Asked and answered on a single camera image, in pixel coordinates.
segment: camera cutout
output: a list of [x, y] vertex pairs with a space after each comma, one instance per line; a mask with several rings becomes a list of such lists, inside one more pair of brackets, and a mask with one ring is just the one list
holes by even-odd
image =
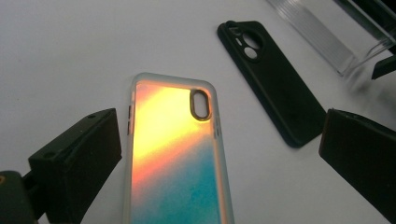
[[209, 97], [206, 92], [193, 90], [190, 95], [191, 113], [198, 120], [207, 120], [210, 117]]

